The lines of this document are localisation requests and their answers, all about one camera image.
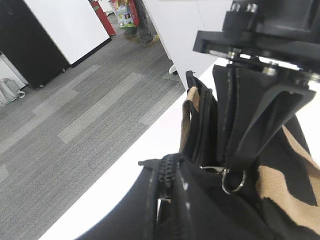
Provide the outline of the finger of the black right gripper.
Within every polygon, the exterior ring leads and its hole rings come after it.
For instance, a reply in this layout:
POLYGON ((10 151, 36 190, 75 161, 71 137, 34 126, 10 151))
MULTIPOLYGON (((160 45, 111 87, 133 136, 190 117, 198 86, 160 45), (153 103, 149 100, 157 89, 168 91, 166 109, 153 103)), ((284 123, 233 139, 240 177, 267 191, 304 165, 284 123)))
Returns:
POLYGON ((232 132, 236 120, 238 83, 236 67, 215 65, 212 70, 217 93, 216 157, 224 165, 232 164, 232 132))
POLYGON ((314 90, 275 85, 249 90, 239 87, 235 122, 225 154, 225 166, 246 171, 280 127, 311 102, 314 90))

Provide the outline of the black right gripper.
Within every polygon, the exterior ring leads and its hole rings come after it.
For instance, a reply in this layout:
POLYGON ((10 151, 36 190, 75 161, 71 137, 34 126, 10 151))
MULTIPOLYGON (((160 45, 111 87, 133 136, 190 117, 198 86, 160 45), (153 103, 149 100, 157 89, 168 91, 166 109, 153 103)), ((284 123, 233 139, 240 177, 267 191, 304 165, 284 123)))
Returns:
POLYGON ((199 30, 193 51, 259 56, 299 67, 309 81, 320 80, 318 0, 234 0, 220 31, 199 30))

